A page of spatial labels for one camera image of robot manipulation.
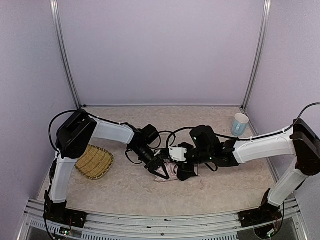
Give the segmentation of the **pink and black folding umbrella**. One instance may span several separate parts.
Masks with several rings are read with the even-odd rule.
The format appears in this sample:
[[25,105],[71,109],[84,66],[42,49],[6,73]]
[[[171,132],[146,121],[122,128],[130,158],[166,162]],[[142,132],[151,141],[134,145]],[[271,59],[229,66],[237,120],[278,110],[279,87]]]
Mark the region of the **pink and black folding umbrella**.
[[164,167],[166,171],[163,169],[163,167],[159,167],[156,170],[156,173],[164,176],[167,173],[169,178],[164,179],[163,177],[160,177],[157,175],[154,179],[156,183],[166,183],[166,182],[172,182],[172,181],[175,181],[175,182],[195,181],[200,186],[200,188],[203,187],[203,178],[199,173],[199,166],[197,164],[193,166],[187,166],[187,170],[191,170],[191,171],[185,171],[182,165],[179,165],[178,163],[173,163],[173,162],[165,162]]

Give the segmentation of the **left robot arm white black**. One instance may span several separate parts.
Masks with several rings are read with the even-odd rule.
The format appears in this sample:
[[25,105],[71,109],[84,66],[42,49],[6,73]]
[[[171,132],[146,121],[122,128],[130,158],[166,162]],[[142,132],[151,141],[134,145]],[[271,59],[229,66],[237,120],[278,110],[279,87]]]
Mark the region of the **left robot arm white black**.
[[85,153],[91,139],[103,139],[122,143],[133,151],[145,164],[151,174],[169,180],[165,162],[156,156],[150,144],[159,137],[157,129],[148,124],[144,128],[135,128],[129,123],[118,123],[101,119],[84,109],[71,110],[70,117],[59,127],[56,142],[53,145],[55,160],[51,185],[45,194],[47,203],[65,209],[67,191],[73,168]]

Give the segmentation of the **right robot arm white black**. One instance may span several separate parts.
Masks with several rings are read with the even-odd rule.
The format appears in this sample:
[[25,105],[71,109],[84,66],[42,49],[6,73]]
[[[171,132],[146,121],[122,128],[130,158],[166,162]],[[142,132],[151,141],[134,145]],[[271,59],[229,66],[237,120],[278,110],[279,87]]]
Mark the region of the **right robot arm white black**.
[[284,155],[295,157],[292,165],[263,198],[261,210],[278,210],[285,199],[310,176],[320,172],[320,139],[303,119],[289,127],[253,138],[233,138],[220,142],[213,129],[200,125],[190,131],[193,145],[182,143],[169,148],[172,160],[199,165],[213,163],[218,168]]

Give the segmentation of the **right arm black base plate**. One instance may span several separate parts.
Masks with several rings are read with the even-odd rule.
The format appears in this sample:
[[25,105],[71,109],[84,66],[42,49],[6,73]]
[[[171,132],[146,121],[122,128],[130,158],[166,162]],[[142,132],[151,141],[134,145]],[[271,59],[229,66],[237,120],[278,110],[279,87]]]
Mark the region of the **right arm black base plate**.
[[242,228],[251,227],[275,221],[282,218],[282,213],[279,207],[266,204],[258,208],[240,211],[238,218]]

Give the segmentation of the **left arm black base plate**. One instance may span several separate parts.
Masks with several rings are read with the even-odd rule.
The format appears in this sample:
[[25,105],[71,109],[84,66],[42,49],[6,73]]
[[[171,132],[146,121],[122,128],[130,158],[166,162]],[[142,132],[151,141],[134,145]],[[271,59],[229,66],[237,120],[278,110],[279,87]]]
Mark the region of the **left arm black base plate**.
[[62,225],[84,228],[87,213],[66,208],[63,205],[45,205],[43,218]]

